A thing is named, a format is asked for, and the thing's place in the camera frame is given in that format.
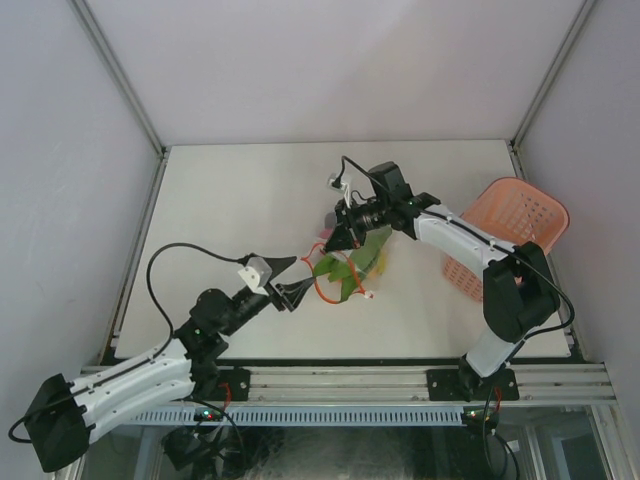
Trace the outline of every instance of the black mounting bracket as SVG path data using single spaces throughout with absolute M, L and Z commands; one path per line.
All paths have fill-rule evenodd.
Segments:
M 218 374 L 218 385 L 208 395 L 207 400 L 224 402 L 227 399 L 225 383 L 229 385 L 233 402 L 246 402 L 249 400 L 249 390 L 251 390 L 251 372 L 249 370 L 244 368 L 221 368 Z
M 465 398 L 460 377 L 458 376 L 458 370 L 455 368 L 427 370 L 427 387 L 429 389 L 429 400 L 433 402 L 468 400 L 468 397 Z M 489 397 L 490 388 L 500 388 L 502 391 L 502 400 L 520 400 L 516 374 L 513 370 L 503 369 L 485 379 L 482 384 L 471 393 L 471 400 L 486 401 Z

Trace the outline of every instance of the glass panel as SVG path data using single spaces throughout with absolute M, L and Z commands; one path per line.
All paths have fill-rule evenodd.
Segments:
M 482 415 L 469 409 L 467 416 L 472 412 Z M 584 409 L 503 408 L 492 420 L 514 452 L 521 479 L 608 478 Z M 91 447 L 82 478 L 492 478 L 477 428 L 241 427 L 241 435 L 248 468 L 228 427 L 120 427 Z M 164 445 L 163 438 L 168 439 Z M 163 453 L 171 447 L 177 452 L 171 459 L 175 466 Z M 494 475 L 505 471 L 503 478 L 516 478 L 513 459 L 498 437 L 487 436 L 486 447 Z

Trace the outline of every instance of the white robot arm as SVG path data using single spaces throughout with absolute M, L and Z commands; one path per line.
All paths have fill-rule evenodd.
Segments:
M 533 242 L 522 246 L 500 240 L 453 214 L 440 200 L 413 195 L 393 162 L 368 172 L 343 157 L 343 170 L 329 186 L 345 190 L 345 161 L 369 178 L 375 196 L 364 204 L 340 200 L 336 227 L 325 249 L 347 250 L 364 243 L 366 232 L 390 225 L 411 238 L 433 245 L 483 280 L 484 317 L 488 328 L 461 359 L 459 377 L 466 397 L 518 351 L 531 329 L 560 307 L 544 253 Z
M 113 428 L 153 407 L 183 398 L 207 399 L 218 387 L 215 360 L 232 335 L 269 305 L 293 311 L 307 289 L 308 278 L 290 285 L 270 281 L 296 257 L 239 259 L 247 286 L 229 298 L 218 289 L 204 291 L 189 320 L 167 341 L 135 358 L 67 382 L 62 374 L 46 380 L 26 414 L 9 431 L 20 443 L 32 443 L 45 472 L 59 470 L 82 456 Z M 29 439 L 13 434 L 24 423 Z

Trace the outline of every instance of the red cable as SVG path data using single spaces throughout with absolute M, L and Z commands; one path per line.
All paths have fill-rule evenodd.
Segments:
M 502 406 L 502 389 L 500 387 L 495 387 L 494 391 L 496 392 L 496 412 L 500 411 L 500 407 Z
M 227 396 L 224 400 L 224 406 L 222 407 L 223 411 L 227 410 L 227 407 L 229 406 L 229 404 L 231 403 L 231 387 L 229 386 L 229 384 L 227 382 L 221 383 L 220 385 L 218 385 L 219 388 L 224 388 L 227 391 Z

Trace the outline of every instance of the orange basket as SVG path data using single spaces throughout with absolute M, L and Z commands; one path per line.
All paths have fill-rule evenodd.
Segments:
M 518 178 L 493 182 L 462 218 L 516 245 L 534 241 L 545 255 L 569 226 L 569 213 L 560 202 Z M 459 290 L 482 301 L 482 280 L 468 268 L 447 256 L 443 273 Z

